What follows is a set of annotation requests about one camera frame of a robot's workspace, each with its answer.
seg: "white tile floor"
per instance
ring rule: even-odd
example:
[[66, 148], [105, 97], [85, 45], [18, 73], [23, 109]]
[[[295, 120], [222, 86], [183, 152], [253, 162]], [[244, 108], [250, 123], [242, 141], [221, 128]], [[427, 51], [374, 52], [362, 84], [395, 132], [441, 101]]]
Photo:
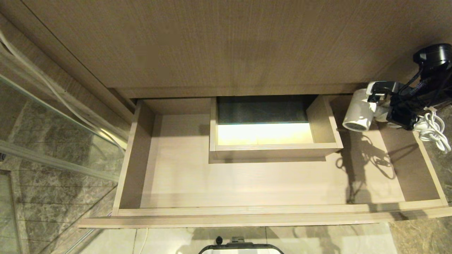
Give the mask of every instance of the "white tile floor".
[[[138, 254], [146, 229], [105, 230], [82, 254]], [[149, 229], [143, 253], [197, 254], [212, 245], [217, 236], [228, 243], [233, 236], [245, 241], [269, 243], [284, 254], [396, 254], [388, 224]]]

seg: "open drawer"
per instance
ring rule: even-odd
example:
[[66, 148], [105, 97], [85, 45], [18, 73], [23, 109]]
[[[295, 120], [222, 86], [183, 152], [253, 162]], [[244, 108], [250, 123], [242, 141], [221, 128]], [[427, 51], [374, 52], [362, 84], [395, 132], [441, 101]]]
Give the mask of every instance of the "open drawer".
[[[350, 98], [325, 98], [337, 126]], [[334, 225], [452, 215], [412, 132], [339, 128], [344, 148], [324, 160], [209, 163], [210, 109], [210, 98], [139, 101], [112, 216], [78, 227]]]

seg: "white cable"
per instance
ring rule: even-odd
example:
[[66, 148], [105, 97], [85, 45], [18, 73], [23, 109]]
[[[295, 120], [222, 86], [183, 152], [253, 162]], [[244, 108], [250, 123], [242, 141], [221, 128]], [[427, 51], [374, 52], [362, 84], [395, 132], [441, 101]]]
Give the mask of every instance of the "white cable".
[[141, 250], [138, 254], [141, 254], [143, 252], [144, 246], [146, 245], [147, 241], [147, 235], [149, 234], [149, 228], [146, 228], [146, 237], [144, 238], [143, 246], [141, 247]]
[[118, 148], [119, 150], [125, 154], [122, 147], [116, 142], [114, 138], [112, 138], [107, 132], [102, 130], [101, 128], [97, 127], [96, 125], [92, 124], [90, 121], [88, 121], [86, 118], [78, 114], [62, 97], [61, 95], [55, 90], [53, 85], [51, 84], [53, 81], [49, 80], [45, 73], [40, 70], [38, 67], [36, 67], [30, 60], [28, 60], [26, 57], [22, 56], [20, 52], [18, 52], [6, 39], [5, 35], [3, 34], [3, 31], [0, 29], [0, 39], [3, 42], [3, 44], [8, 48], [8, 50], [15, 56], [23, 65], [25, 65], [32, 73], [34, 73], [36, 76], [38, 76], [44, 84], [53, 92], [53, 94], [63, 103], [69, 111], [71, 111], [76, 117], [78, 117], [81, 121], [86, 123], [87, 125], [91, 126], [98, 132], [103, 133], [106, 135]]
[[434, 141], [439, 150], [444, 154], [451, 151], [447, 137], [443, 134], [446, 125], [444, 121], [436, 115], [436, 109], [427, 108], [431, 112], [424, 116], [419, 116], [420, 120], [414, 125], [414, 130], [419, 132], [419, 139], [422, 141]]

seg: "drawer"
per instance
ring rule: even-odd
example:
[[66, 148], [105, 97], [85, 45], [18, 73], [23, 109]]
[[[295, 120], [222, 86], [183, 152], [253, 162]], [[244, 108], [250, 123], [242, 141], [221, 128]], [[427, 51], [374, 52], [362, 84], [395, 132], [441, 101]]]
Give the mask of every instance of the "drawer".
[[337, 225], [452, 215], [417, 136], [384, 125], [363, 133], [342, 128], [350, 99], [317, 98], [332, 115], [312, 127], [313, 136], [322, 128], [340, 136], [322, 160], [215, 163], [215, 99], [140, 100], [112, 216], [78, 227]]
[[307, 122], [219, 125], [215, 98], [210, 116], [211, 163], [325, 161], [327, 155], [343, 148], [325, 96], [318, 96], [309, 105]]

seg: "shower enclosure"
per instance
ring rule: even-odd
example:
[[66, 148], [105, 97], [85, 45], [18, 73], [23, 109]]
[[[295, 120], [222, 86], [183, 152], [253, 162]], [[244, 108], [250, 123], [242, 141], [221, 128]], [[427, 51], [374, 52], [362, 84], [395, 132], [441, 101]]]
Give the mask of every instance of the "shower enclosure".
[[0, 253], [64, 253], [111, 209], [122, 152], [51, 105], [0, 78]]

